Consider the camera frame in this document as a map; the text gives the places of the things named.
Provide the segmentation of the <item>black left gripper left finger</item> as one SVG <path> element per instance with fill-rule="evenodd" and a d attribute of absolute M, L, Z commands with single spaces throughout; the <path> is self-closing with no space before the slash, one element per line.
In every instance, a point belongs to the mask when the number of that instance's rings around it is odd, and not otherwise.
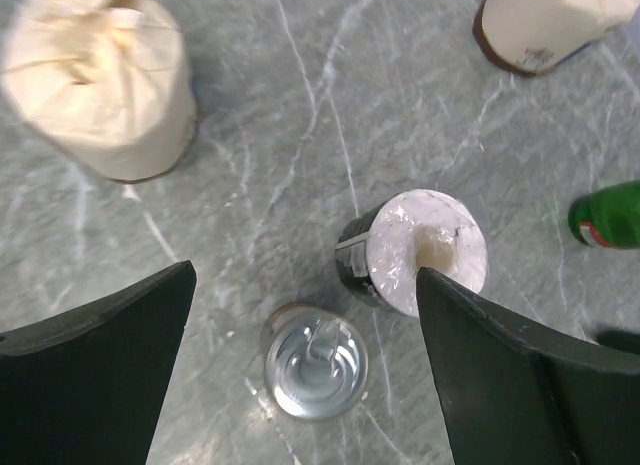
<path fill-rule="evenodd" d="M 145 463 L 195 287 L 179 262 L 2 333 L 2 463 Z"/>

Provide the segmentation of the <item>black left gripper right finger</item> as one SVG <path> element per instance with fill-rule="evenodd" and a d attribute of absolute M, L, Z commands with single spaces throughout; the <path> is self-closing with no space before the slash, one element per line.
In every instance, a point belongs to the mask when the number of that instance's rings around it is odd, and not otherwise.
<path fill-rule="evenodd" d="M 426 350 L 458 464 L 635 464 L 639 336 L 584 341 L 417 274 Z"/>

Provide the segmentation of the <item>black roll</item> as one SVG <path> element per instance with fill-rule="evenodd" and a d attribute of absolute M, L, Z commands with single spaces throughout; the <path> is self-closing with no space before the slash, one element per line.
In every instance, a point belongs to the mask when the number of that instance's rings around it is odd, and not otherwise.
<path fill-rule="evenodd" d="M 419 316 L 416 277 L 433 268 L 474 293 L 488 253 L 476 220 L 459 200 L 429 189 L 402 192 L 351 221 L 334 248 L 340 281 L 365 304 Z"/>

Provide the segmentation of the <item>beige roll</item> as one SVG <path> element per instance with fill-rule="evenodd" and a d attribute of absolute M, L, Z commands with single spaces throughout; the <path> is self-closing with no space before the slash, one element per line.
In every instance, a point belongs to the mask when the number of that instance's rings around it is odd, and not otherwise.
<path fill-rule="evenodd" d="M 627 24 L 638 8 L 639 0 L 484 0 L 472 32 L 489 62 L 533 77 Z"/>
<path fill-rule="evenodd" d="M 30 126 L 115 181 L 167 173 L 195 134 L 183 35 L 156 0 L 22 0 L 1 86 Z"/>

